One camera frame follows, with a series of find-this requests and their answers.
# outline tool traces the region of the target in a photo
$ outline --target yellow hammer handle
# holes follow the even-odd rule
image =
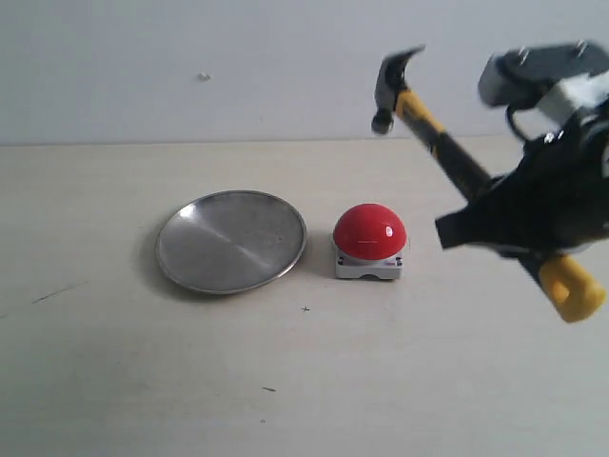
[[[540,268],[540,284],[563,321],[574,323],[590,317],[605,301],[607,292],[570,255],[557,255]]]

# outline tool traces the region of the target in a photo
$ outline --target robotic arm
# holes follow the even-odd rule
[[[511,172],[490,176],[407,85],[406,65],[422,50],[383,60],[372,128],[387,134],[396,115],[467,201],[436,220],[442,247],[482,246],[516,259],[564,321],[586,319],[606,293],[569,252],[609,237],[609,55],[577,43],[491,57],[479,94],[487,106],[506,108],[523,156]],[[558,130],[527,138],[514,120],[526,109],[539,109]]]

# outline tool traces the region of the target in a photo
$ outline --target white table surface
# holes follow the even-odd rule
[[[520,157],[463,143],[495,172]],[[152,242],[224,189],[285,198],[309,243],[281,280],[197,299]],[[363,202],[406,223],[399,282],[332,277]],[[0,149],[0,455],[606,456],[607,310],[566,325],[516,263],[442,252],[462,204],[407,140]],[[608,254],[578,255],[607,286]]]

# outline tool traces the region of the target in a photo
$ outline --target hammer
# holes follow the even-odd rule
[[[405,70],[425,46],[386,56],[379,69],[372,130],[386,135],[397,116],[417,136],[467,203],[493,182],[492,176],[446,131],[408,86]],[[604,302],[606,292],[575,259],[564,254],[524,253],[516,257],[567,323],[584,320]]]

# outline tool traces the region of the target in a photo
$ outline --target cable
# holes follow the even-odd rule
[[[529,141],[531,141],[530,138],[528,138],[524,133],[522,133],[521,128],[518,127],[516,121],[514,120],[514,114],[516,113],[516,111],[518,111],[516,107],[514,107],[513,105],[508,105],[507,109],[505,110],[505,120],[507,121],[507,125],[509,126],[510,130],[512,130],[512,133],[514,133],[514,135],[523,143],[528,143]]]

